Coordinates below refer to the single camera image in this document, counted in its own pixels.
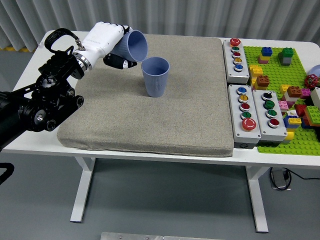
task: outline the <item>gray floor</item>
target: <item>gray floor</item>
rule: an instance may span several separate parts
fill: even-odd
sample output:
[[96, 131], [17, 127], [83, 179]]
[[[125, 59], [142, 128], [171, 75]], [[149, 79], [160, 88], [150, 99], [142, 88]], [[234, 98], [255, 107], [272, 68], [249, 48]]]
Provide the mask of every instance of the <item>gray floor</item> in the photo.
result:
[[[31, 56], [0, 51], [0, 76], [10, 87]], [[293, 176], [292, 190], [279, 192], [263, 175], [260, 186], [269, 227], [264, 234], [256, 233], [242, 166], [98, 159], [83, 222], [71, 223], [82, 172], [75, 159], [0, 153], [0, 162], [15, 166], [0, 185], [0, 240], [99, 240], [102, 232], [222, 240], [320, 239], [319, 180]], [[319, 170], [293, 170], [320, 177]]]

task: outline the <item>lego baseplate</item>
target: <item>lego baseplate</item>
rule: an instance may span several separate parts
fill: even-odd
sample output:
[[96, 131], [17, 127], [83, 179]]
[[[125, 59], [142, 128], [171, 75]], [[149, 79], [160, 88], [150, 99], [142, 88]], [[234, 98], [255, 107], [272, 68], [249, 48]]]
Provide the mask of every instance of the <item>lego baseplate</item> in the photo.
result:
[[[270, 84], [268, 90], [275, 91], [278, 100], [281, 99], [280, 86], [288, 84], [304, 88], [304, 79], [307, 74], [302, 66], [296, 50], [290, 66], [282, 66], [278, 60], [278, 53], [282, 51], [280, 47], [273, 47], [273, 54], [268, 64], [259, 64], [258, 56], [262, 47], [244, 46], [245, 57], [248, 65], [259, 65], [262, 67], [263, 75], [268, 75]], [[304, 104], [304, 99], [299, 99], [296, 104]], [[311, 155], [320, 156], [320, 143], [313, 129], [303, 129], [299, 126], [294, 132], [294, 138], [290, 143], [281, 143], [277, 147], [258, 146], [260, 153], [266, 154], [291, 154], [291, 155]]]

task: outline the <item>brown lego brick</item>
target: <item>brown lego brick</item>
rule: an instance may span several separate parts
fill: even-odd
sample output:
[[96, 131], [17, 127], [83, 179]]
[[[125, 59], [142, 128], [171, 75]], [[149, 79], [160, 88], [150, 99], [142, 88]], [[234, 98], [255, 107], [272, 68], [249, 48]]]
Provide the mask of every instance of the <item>brown lego brick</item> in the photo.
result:
[[302, 93], [298, 86], [290, 86], [286, 91], [290, 98], [299, 98]]
[[260, 75], [256, 78], [257, 85], [259, 87], [268, 87], [270, 81], [267, 75]]

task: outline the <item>blue plastic cup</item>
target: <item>blue plastic cup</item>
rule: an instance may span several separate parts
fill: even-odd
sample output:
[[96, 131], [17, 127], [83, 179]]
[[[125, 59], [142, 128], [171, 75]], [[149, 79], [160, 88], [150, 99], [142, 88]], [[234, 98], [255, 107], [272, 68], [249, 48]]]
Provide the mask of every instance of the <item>blue plastic cup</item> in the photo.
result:
[[150, 97], [161, 97], [166, 89], [170, 64], [162, 57], [153, 56], [143, 61], [142, 74]]
[[131, 62], [143, 62], [148, 55], [148, 43], [142, 32], [133, 30], [123, 35], [111, 53]]

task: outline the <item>gray cushion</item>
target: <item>gray cushion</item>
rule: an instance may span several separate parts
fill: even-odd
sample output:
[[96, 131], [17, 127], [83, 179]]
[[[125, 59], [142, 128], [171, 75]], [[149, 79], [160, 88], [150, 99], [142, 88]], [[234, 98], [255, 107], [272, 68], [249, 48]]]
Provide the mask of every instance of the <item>gray cushion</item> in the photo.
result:
[[232, 155], [234, 140], [222, 43], [217, 38], [146, 34], [149, 57], [171, 68], [164, 95], [149, 97], [141, 64], [96, 66], [75, 91], [84, 105], [59, 128], [66, 147], [201, 157]]

